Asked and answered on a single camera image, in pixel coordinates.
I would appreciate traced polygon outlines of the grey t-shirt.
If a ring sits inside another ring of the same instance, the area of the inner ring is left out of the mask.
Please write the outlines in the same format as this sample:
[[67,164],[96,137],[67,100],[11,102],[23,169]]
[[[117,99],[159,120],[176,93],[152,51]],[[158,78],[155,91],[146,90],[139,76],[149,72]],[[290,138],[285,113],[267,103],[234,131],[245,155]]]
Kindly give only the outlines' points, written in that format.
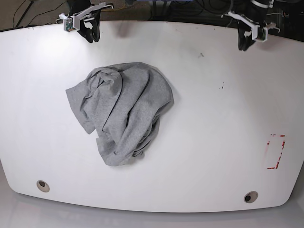
[[174,103],[164,75],[142,62],[93,69],[66,90],[70,108],[87,133],[96,132],[108,166],[128,164],[156,137],[160,117]]

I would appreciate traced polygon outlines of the red tape rectangle marking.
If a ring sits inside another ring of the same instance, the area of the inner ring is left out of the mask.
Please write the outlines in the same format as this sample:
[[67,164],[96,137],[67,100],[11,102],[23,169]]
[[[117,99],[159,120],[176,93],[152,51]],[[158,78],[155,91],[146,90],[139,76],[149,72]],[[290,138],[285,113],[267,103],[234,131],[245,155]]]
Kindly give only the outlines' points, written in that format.
[[286,135],[271,134],[266,144],[265,157],[263,165],[267,170],[278,169],[281,157],[284,151]]

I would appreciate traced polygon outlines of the left table grommet hole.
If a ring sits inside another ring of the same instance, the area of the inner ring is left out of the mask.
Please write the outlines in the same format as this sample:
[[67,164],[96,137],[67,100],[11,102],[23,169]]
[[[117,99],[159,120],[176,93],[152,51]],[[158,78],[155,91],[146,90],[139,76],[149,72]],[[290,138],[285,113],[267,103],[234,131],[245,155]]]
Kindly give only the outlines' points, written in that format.
[[37,188],[44,193],[47,193],[50,191],[49,185],[43,180],[37,181]]

